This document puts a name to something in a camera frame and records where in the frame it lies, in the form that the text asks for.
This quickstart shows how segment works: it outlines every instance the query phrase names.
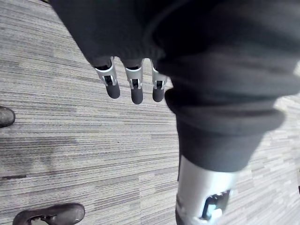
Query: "gray carpet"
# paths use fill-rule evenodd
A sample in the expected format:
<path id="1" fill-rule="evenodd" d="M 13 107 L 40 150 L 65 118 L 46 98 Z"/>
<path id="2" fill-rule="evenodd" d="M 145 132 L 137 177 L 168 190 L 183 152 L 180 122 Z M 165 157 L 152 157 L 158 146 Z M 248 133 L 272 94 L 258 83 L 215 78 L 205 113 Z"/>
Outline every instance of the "gray carpet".
<path id="1" fill-rule="evenodd" d="M 175 117 L 152 100 L 148 60 L 141 105 L 116 65 L 113 100 L 47 4 L 0 0 L 0 105 L 16 112 L 0 129 L 0 225 L 67 202 L 85 206 L 81 225 L 175 224 Z M 277 106 L 288 119 L 241 173 L 221 225 L 300 224 L 300 99 Z"/>

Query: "black sleeve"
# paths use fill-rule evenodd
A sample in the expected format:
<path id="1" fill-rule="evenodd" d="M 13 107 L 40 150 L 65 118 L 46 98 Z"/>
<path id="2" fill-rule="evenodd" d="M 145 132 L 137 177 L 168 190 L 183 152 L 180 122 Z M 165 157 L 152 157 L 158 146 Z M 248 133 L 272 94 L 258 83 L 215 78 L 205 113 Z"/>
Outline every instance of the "black sleeve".
<path id="1" fill-rule="evenodd" d="M 284 114 L 277 98 L 298 93 L 300 3 L 191 1 L 155 32 L 167 57 L 158 70 L 173 89 L 180 153 L 203 168 L 243 169 Z"/>

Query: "black jacket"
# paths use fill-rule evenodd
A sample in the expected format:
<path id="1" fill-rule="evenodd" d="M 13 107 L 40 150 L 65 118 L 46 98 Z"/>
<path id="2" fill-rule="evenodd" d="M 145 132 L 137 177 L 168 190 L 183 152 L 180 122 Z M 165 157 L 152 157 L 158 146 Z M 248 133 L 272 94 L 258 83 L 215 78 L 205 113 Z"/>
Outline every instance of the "black jacket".
<path id="1" fill-rule="evenodd" d="M 300 3 L 256 0 L 52 0 L 85 57 L 158 59 L 174 88 L 180 153 L 214 171 L 245 167 L 298 93 Z"/>

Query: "black fingertip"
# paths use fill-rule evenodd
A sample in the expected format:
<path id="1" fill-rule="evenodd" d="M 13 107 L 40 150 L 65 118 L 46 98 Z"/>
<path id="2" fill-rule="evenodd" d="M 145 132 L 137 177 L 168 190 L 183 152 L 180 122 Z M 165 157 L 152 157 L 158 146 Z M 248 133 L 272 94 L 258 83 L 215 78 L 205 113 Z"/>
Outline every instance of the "black fingertip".
<path id="1" fill-rule="evenodd" d="M 131 89 L 131 99 L 132 102 L 136 105 L 142 103 L 143 101 L 143 89 L 134 88 Z"/>
<path id="2" fill-rule="evenodd" d="M 164 89 L 154 89 L 153 88 L 152 97 L 153 97 L 154 101 L 161 102 L 164 99 L 164 96 L 165 96 Z"/>
<path id="3" fill-rule="evenodd" d="M 118 98 L 120 96 L 119 84 L 106 86 L 107 93 L 111 98 Z"/>

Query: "floor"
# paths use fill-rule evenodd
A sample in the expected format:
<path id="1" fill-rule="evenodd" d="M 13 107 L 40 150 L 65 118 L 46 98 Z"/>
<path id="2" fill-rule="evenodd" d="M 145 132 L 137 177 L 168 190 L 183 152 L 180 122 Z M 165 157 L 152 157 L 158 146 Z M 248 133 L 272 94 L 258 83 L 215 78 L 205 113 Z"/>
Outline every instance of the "floor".
<path id="1" fill-rule="evenodd" d="M 0 0 L 0 105 L 16 112 L 0 129 L 0 225 L 67 202 L 85 206 L 82 225 L 175 224 L 175 117 L 152 100 L 149 61 L 139 106 L 116 66 L 113 100 L 49 5 Z M 220 225 L 300 224 L 300 97 L 277 107 L 287 120 L 241 172 Z"/>

